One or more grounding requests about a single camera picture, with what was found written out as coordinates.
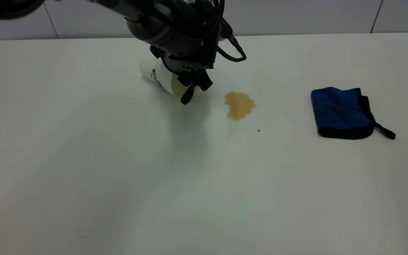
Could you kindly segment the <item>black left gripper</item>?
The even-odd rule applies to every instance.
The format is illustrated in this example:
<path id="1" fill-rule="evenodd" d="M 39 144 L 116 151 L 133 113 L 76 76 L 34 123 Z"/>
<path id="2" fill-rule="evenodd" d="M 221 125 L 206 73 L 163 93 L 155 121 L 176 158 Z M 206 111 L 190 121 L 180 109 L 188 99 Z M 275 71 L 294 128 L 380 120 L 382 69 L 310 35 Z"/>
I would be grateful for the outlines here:
<path id="1" fill-rule="evenodd" d="M 186 105 L 190 102 L 196 86 L 206 91 L 213 84 L 206 69 L 213 68 L 216 58 L 214 45 L 232 35 L 232 27 L 226 20 L 222 20 L 210 35 L 213 43 L 188 39 L 169 27 L 168 32 L 149 47 L 156 58 L 160 58 L 170 71 L 177 73 L 178 81 L 182 83 L 180 103 Z"/>

